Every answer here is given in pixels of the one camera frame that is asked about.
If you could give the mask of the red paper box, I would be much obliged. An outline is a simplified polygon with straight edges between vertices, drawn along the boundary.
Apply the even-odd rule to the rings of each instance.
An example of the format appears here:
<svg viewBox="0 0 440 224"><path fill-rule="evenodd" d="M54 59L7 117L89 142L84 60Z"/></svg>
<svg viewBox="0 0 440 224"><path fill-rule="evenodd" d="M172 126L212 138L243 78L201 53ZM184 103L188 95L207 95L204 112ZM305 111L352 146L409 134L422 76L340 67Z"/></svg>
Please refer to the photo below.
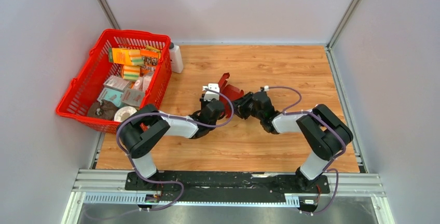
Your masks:
<svg viewBox="0 0 440 224"><path fill-rule="evenodd" d="M229 73L224 73L220 80L218 81L219 91L221 94L226 96L228 99L230 99L231 102L241 98L244 96L244 91L229 84L228 79L230 77ZM225 106L225 117L229 118L231 116L231 107L228 103L228 101L220 96L219 100L224 104Z"/></svg>

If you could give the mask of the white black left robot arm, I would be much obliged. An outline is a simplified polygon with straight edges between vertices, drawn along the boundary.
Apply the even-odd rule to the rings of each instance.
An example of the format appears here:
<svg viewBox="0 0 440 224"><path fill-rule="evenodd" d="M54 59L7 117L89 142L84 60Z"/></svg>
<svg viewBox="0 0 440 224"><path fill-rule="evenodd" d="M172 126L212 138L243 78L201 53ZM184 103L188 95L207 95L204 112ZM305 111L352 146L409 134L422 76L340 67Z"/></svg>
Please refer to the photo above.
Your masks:
<svg viewBox="0 0 440 224"><path fill-rule="evenodd" d="M122 122L117 128L117 141L124 145L133 167L139 172L139 184L146 190L157 187L159 177L150 154L164 136L198 139L216 128L224 117L225 105L217 99L203 103L189 116L169 115L148 104Z"/></svg>

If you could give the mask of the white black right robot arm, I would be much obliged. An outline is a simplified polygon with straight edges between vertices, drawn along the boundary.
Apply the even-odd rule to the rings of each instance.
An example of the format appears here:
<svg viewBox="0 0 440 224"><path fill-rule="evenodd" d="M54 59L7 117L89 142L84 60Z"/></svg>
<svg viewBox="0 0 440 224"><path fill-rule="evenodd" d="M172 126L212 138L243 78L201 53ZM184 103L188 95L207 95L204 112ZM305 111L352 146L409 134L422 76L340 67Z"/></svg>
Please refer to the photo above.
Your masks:
<svg viewBox="0 0 440 224"><path fill-rule="evenodd" d="M271 134L301 133L311 148L306 161L296 170L294 186L311 191L332 162L346 151L354 139L352 131L326 105L287 113L275 110L265 91L247 93L233 101L235 115L254 117Z"/></svg>

